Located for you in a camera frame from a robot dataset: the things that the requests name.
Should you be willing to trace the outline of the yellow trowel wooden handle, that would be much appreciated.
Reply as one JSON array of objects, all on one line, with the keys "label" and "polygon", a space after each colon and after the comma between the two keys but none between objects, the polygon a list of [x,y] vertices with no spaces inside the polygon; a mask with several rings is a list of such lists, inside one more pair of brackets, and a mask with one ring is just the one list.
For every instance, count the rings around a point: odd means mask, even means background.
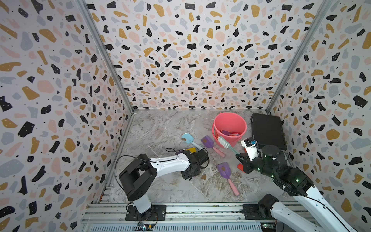
[{"label": "yellow trowel wooden handle", "polygon": [[188,148],[188,149],[186,149],[186,151],[189,151],[191,153],[196,153],[197,152],[196,148]]}]

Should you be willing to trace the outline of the light blue trowel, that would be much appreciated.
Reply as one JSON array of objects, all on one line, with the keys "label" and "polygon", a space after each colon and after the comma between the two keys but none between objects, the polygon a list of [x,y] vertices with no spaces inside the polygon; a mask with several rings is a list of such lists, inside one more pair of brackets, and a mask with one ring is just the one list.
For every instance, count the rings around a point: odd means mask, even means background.
[{"label": "light blue trowel", "polygon": [[197,149],[199,150],[202,150],[203,148],[196,144],[194,142],[194,137],[192,135],[190,135],[189,133],[184,133],[182,136],[181,136],[181,139],[186,142],[187,144],[192,144],[194,147],[196,147]]}]

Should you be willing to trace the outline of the yellow trowel blue handle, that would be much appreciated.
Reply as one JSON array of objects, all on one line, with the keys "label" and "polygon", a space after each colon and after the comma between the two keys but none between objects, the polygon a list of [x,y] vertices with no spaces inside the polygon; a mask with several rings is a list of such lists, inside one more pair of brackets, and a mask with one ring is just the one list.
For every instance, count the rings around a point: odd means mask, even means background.
[{"label": "yellow trowel blue handle", "polygon": [[229,132],[229,131],[226,131],[226,130],[222,130],[221,131],[224,135],[227,135],[227,136],[229,136],[231,133]]}]

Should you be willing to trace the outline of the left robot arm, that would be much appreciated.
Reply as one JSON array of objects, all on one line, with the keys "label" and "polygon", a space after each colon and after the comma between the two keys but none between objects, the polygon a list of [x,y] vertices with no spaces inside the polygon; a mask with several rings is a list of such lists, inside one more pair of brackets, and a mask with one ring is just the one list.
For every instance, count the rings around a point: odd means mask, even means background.
[{"label": "left robot arm", "polygon": [[153,211],[147,192],[156,178],[180,172],[184,180],[191,180],[207,168],[209,162],[208,152],[204,148],[197,152],[179,150],[175,151],[175,155],[164,158],[150,158],[141,154],[119,173],[116,181],[129,202],[133,203],[136,212],[143,216]]}]

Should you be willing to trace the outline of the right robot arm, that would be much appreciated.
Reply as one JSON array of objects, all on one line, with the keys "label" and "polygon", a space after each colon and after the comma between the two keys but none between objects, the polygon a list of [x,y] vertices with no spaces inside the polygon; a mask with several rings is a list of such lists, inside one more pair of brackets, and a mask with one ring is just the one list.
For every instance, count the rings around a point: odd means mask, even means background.
[{"label": "right robot arm", "polygon": [[274,145],[264,146],[261,151],[258,151],[256,145],[251,145],[245,150],[245,153],[235,153],[243,171],[246,174],[257,171],[270,177],[276,186],[304,206],[318,224],[293,212],[271,194],[266,194],[258,202],[259,214],[263,218],[281,221],[297,232],[355,231],[326,201],[302,170],[288,165],[284,151]]}]

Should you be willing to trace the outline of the pink plastic bucket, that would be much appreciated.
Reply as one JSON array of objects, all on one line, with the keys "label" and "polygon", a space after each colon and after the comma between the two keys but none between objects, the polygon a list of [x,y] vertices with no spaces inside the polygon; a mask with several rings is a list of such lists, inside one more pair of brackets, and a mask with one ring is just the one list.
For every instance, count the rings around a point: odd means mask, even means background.
[{"label": "pink plastic bucket", "polygon": [[[239,133],[239,136],[227,136],[221,131],[229,131]],[[212,124],[212,135],[216,143],[222,147],[218,142],[218,137],[223,137],[234,147],[243,137],[247,131],[246,121],[238,114],[235,113],[220,113],[217,115]]]}]

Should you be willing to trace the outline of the red block front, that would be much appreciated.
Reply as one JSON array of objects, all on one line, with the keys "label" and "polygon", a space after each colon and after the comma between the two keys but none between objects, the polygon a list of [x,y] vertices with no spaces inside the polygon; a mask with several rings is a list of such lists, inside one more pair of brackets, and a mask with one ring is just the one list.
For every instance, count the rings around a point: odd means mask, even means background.
[{"label": "red block front", "polygon": [[237,168],[243,172],[243,165],[242,164],[238,164]]}]

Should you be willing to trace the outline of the black case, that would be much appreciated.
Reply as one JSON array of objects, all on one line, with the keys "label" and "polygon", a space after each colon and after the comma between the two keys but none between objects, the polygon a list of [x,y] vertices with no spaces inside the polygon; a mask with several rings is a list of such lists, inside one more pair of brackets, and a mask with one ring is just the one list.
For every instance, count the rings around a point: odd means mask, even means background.
[{"label": "black case", "polygon": [[274,145],[280,150],[287,150],[281,119],[277,116],[253,113],[251,117],[252,137],[258,142],[258,148]]}]

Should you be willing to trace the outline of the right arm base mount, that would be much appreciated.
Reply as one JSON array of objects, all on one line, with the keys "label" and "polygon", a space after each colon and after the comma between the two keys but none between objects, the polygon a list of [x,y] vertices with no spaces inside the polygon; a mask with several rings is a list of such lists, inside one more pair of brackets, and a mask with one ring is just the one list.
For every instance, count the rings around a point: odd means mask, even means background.
[{"label": "right arm base mount", "polygon": [[245,220],[271,219],[260,210],[258,204],[244,204],[242,207],[241,213],[244,215]]}]

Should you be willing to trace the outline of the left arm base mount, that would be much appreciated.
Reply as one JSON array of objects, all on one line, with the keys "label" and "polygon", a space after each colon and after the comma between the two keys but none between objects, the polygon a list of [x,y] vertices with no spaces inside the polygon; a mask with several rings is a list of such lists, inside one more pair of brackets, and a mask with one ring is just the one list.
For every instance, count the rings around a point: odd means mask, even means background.
[{"label": "left arm base mount", "polygon": [[139,213],[134,204],[126,207],[125,221],[164,221],[166,217],[166,205],[151,205],[144,213]]}]

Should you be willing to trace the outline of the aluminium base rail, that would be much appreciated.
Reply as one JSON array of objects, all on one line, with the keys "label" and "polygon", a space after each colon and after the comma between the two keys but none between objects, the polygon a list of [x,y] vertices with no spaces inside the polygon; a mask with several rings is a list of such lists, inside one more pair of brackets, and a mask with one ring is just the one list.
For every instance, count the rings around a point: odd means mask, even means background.
[{"label": "aluminium base rail", "polygon": [[81,232],[292,232],[276,219],[245,220],[244,204],[160,203],[166,205],[164,221],[125,221],[128,204],[90,204]]}]

